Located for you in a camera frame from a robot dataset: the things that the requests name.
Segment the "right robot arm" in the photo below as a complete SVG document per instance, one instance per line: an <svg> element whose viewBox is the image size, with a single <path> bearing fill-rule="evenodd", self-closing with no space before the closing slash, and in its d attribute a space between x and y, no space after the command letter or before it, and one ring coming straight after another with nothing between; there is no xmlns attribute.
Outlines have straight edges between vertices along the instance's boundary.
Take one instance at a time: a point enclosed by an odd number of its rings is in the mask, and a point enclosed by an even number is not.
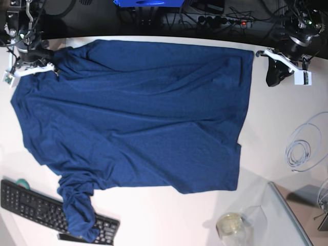
<svg viewBox="0 0 328 246"><path fill-rule="evenodd" d="M49 48L49 39L67 33L63 18L75 4L68 1L63 12L49 14L47 1L1 1L1 47L10 54L7 73L15 75L17 70L52 63L54 51Z"/></svg>

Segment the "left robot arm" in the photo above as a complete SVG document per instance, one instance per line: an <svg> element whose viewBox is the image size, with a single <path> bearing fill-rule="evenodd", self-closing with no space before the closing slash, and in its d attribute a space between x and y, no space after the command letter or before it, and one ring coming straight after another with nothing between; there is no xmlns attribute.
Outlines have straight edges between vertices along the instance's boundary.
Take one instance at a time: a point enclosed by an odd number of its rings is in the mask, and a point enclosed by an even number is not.
<svg viewBox="0 0 328 246"><path fill-rule="evenodd" d="M256 56L268 58L266 83L269 87L279 85L293 76L294 84L310 86L311 60L327 49L327 2L285 1L283 15L272 17L279 22L268 36L276 42L273 48L257 51Z"/></svg>

